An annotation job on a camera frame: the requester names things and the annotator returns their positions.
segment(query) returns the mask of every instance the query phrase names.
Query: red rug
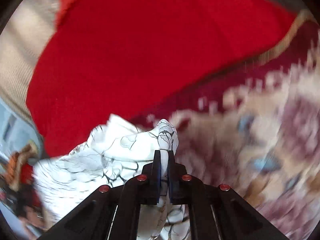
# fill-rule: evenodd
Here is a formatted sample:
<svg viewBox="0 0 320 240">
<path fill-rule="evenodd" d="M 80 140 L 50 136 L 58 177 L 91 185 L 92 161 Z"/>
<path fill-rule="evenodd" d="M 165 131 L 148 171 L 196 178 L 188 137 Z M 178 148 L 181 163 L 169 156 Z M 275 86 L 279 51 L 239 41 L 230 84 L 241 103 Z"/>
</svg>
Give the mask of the red rug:
<svg viewBox="0 0 320 240">
<path fill-rule="evenodd" d="M 130 120 L 274 46 L 295 15 L 265 0 L 77 0 L 36 66 L 27 105 L 49 156 L 114 113 Z"/>
</svg>

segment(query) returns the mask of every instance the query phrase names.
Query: screw head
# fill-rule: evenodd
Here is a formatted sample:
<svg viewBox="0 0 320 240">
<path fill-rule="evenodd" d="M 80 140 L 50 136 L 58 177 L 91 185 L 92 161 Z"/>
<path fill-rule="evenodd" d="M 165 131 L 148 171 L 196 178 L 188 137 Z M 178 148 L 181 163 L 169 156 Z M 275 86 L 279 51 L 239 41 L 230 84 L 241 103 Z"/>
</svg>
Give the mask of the screw head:
<svg viewBox="0 0 320 240">
<path fill-rule="evenodd" d="M 220 184 L 220 185 L 219 185 L 219 188 L 220 188 L 222 191 L 228 191 L 229 189 L 231 189 L 231 187 L 230 187 L 228 184 Z"/>
<path fill-rule="evenodd" d="M 137 177 L 137 180 L 138 181 L 145 181 L 147 179 L 147 176 L 144 175 L 144 174 L 140 174 L 138 177 Z"/>
<path fill-rule="evenodd" d="M 189 175 L 189 174 L 185 174 L 185 175 L 182 175 L 182 180 L 184 181 L 190 181 L 192 179 L 192 176 Z"/>
<path fill-rule="evenodd" d="M 110 187 L 108 185 L 102 185 L 102 186 L 99 187 L 99 191 L 101 193 L 108 192 L 109 189 L 110 189 Z"/>
</svg>

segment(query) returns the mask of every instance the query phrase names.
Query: patterned fabric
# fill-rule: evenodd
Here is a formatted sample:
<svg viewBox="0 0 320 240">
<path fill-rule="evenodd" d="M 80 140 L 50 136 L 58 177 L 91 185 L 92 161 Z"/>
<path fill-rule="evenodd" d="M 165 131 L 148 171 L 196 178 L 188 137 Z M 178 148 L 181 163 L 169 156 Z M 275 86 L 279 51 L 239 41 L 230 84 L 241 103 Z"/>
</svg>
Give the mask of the patterned fabric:
<svg viewBox="0 0 320 240">
<path fill-rule="evenodd" d="M 149 127 L 167 118 L 188 173 L 230 184 L 291 240 L 306 239 L 320 219 L 318 36 L 306 22 L 274 60 L 230 68 L 132 120 Z M 186 239 L 188 212 L 174 210 L 161 236 Z"/>
<path fill-rule="evenodd" d="M 138 229 L 138 239 L 152 239 L 160 234 L 167 216 L 168 150 L 175 153 L 177 147 L 177 131 L 167 120 L 142 132 L 111 115 L 107 125 L 94 128 L 88 140 L 69 155 L 39 161 L 34 167 L 35 187 L 46 211 L 57 222 L 100 185 L 116 187 L 140 174 L 143 165 L 153 161 L 155 150 L 160 150 L 160 202 L 141 207 Z"/>
<path fill-rule="evenodd" d="M 111 113 L 129 120 L 199 78 L 273 47 L 295 18 L 264 0 L 77 0 L 28 88 L 27 106 L 46 152 L 70 152 Z M 155 85 L 168 77 L 170 85 Z"/>
</svg>

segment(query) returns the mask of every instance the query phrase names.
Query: white cloth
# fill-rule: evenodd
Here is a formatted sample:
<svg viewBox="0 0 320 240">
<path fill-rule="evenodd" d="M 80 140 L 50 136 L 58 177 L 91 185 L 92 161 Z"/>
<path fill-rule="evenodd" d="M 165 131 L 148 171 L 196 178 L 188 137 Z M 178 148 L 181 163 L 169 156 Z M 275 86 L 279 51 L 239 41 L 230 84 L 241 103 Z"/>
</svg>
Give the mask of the white cloth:
<svg viewBox="0 0 320 240">
<path fill-rule="evenodd" d="M 67 215 L 100 185 L 123 185 L 153 161 L 155 150 L 161 153 L 161 179 L 166 181 L 168 150 L 176 152 L 176 129 L 165 119 L 151 131 L 140 129 L 111 115 L 107 125 L 95 127 L 88 140 L 69 155 L 39 161 L 34 166 L 35 188 L 55 222 Z M 154 239 L 167 217 L 167 185 L 161 184 L 157 206 L 142 206 L 138 238 Z"/>
</svg>

